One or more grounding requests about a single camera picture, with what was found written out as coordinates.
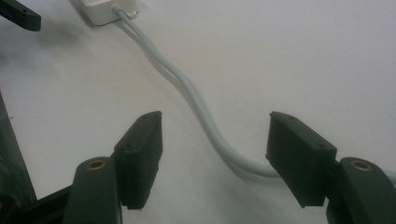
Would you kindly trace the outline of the white power strip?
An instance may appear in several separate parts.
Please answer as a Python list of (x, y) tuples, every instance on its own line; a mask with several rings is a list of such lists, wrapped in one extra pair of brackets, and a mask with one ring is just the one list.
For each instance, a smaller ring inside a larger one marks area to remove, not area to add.
[(94, 26), (102, 26), (118, 21), (120, 16), (116, 9), (120, 8), (128, 19), (139, 13), (137, 0), (69, 0), (80, 15)]

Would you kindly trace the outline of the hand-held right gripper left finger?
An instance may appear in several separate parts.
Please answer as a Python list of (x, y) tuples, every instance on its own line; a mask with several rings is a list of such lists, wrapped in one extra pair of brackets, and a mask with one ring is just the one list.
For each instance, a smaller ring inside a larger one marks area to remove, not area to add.
[(163, 154), (162, 112), (139, 117), (115, 145), (120, 201), (129, 210), (142, 209), (150, 195)]

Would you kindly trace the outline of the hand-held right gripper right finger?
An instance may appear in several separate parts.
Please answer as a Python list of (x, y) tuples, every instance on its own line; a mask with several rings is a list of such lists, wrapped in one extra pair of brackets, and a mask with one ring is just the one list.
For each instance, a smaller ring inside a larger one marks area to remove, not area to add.
[(301, 207), (322, 206), (337, 148), (292, 115), (273, 111), (266, 159)]

